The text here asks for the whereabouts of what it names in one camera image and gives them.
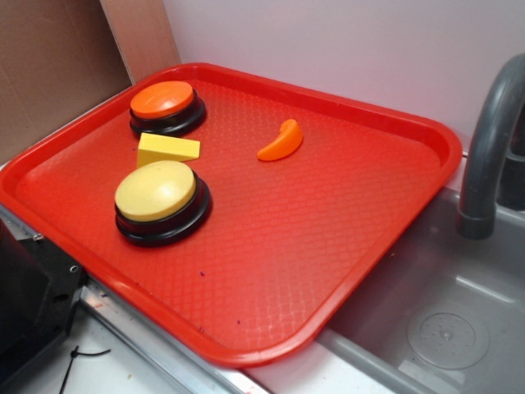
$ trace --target orange slice toy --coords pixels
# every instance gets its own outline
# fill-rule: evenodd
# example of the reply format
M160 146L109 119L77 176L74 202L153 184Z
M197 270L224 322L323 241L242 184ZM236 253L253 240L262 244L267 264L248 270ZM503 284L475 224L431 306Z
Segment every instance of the orange slice toy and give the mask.
M297 150L303 142L303 132L295 119L288 119L279 129L279 135L257 153L257 158L265 162L285 158Z

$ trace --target textured tray surface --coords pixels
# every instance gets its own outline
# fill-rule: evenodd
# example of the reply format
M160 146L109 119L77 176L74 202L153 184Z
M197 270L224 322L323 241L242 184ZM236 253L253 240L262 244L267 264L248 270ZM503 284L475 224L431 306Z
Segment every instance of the textured tray surface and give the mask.
M187 135L201 141L201 158L187 164L214 205L190 238L142 249L116 229L113 197L135 169L130 99L169 79L187 80L206 103L208 118ZM372 114L386 119L376 121L381 130L369 114L328 116L301 95L329 108L339 100L214 66L165 71L13 161L0 178L3 203L201 355L233 366L267 362L313 338L461 154L434 122L341 99L337 107L351 113L385 111ZM402 115L391 134L388 118ZM302 145L258 161L288 118L301 125ZM414 139L418 127L429 136Z

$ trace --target tray rim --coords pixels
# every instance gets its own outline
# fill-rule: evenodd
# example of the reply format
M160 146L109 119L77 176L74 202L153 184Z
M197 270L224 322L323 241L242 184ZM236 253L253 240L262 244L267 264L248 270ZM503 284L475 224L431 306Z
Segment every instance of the tray rim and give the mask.
M401 135L429 146L436 152L441 161L440 170L436 176L432 178L425 188L414 194L414 200L411 203L420 207L419 210L415 213L412 207L404 209L399 214L399 219L402 218L404 223L401 231L399 226L396 228L389 226L387 231L375 242L374 246L362 257L362 259L366 259L372 256L375 263L366 269L357 265L359 269L354 268L346 275L344 280L340 282L314 312L313 318L305 322L296 333L268 348L259 350L232 350L213 341L205 332L186 327L184 318L167 308L161 301L152 299L143 288L130 282L124 274L109 266L109 263L99 258L91 250L87 250L78 240L71 239L68 235L63 234L60 229L55 228L39 213L26 207L16 198L14 191L17 181L26 173L31 172L39 164L50 159L56 152L88 135L93 129L94 123L103 123L98 121L98 118L103 118L102 115L105 111L109 111L109 108L115 107L119 108L119 112L125 111L127 104L123 98L132 97L145 86L160 80L168 78L190 79L188 76L200 79L206 75L216 76L217 74L220 74L223 78L221 79L222 83L214 82L215 85L223 85L227 88L241 90L245 93L255 94L273 101L286 103L287 105L295 105L294 102L290 102L291 99L294 99L296 102L300 101L302 103L298 107L347 121L351 121L347 117L356 116L356 114L367 119L375 118L375 124L372 126L367 124L366 126L380 131L385 131L378 128L382 121L388 121L393 126L402 125L402 135L400 131L385 132ZM0 204L11 210L36 231L56 242L75 259L89 261L87 270L96 280L115 291L133 307L159 324L171 335L178 337L204 358L229 367L249 367L269 363L287 355L292 350L298 350L306 346L319 333L324 323L335 313L342 302L364 279L366 274L373 269L379 260L377 255L390 248L399 235L404 232L406 227L410 225L434 195L437 194L439 189L454 173L462 158L462 154L463 150L458 137L449 128L437 121L374 104L359 102L350 98L342 98L333 94L270 80L261 76L254 76L221 66L207 63L189 63L161 70L140 81L137 85L125 89L107 102L93 108L83 116L62 127L56 133L13 158L0 171L0 190L2 191ZM329 300L338 300L337 307L334 308L334 304L329 302Z

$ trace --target cardboard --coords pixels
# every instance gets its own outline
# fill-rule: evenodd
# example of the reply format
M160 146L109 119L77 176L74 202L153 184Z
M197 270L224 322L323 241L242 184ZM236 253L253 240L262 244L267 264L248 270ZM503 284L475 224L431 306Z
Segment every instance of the cardboard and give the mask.
M130 86L92 0L0 2L0 163Z

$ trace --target yellow button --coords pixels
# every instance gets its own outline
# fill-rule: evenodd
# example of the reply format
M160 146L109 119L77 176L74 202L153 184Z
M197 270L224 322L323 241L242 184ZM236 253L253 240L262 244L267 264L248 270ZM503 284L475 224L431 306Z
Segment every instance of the yellow button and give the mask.
M116 189L115 204L125 218L151 222L180 210L194 195L193 171L184 163L161 161L136 169Z

